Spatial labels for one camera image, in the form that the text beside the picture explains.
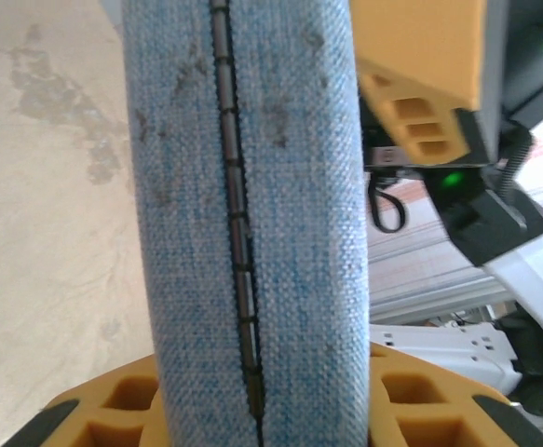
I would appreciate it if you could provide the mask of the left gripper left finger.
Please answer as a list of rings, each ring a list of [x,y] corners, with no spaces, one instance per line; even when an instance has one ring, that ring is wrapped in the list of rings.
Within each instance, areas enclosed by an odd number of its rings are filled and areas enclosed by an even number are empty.
[[[155,357],[132,361],[63,392],[5,445],[170,446]]]

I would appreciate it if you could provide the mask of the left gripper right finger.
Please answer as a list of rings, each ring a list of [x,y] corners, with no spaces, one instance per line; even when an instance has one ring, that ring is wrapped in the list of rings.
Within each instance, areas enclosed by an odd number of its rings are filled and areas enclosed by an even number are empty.
[[[489,386],[375,343],[370,365],[370,446],[543,446],[543,432]]]

